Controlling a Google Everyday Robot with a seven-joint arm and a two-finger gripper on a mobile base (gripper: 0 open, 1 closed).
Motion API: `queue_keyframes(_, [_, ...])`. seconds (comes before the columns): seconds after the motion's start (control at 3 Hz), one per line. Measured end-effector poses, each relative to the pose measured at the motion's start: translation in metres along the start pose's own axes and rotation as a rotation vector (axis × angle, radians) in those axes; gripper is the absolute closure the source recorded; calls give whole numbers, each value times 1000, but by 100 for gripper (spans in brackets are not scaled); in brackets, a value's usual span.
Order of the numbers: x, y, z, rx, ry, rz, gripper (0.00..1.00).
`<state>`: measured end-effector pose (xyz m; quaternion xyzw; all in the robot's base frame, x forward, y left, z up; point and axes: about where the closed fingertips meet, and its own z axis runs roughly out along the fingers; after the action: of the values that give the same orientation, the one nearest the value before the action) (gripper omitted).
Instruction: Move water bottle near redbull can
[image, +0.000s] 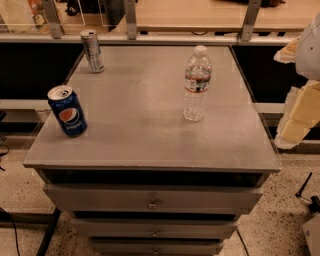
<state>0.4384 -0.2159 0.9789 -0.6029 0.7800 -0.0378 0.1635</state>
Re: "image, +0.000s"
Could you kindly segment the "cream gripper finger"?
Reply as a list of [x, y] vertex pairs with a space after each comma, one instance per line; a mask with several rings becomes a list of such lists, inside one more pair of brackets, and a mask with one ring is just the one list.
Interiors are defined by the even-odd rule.
[[309, 80], [302, 88], [290, 89], [274, 143], [280, 149], [292, 149], [299, 145], [319, 122], [320, 82]]
[[295, 63], [299, 37], [293, 39], [285, 47], [276, 52], [273, 59], [279, 63]]

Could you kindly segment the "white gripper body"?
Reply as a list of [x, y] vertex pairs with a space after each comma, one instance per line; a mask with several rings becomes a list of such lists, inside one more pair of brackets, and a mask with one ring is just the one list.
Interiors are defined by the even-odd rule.
[[296, 72], [320, 80], [320, 13], [302, 32], [296, 52]]

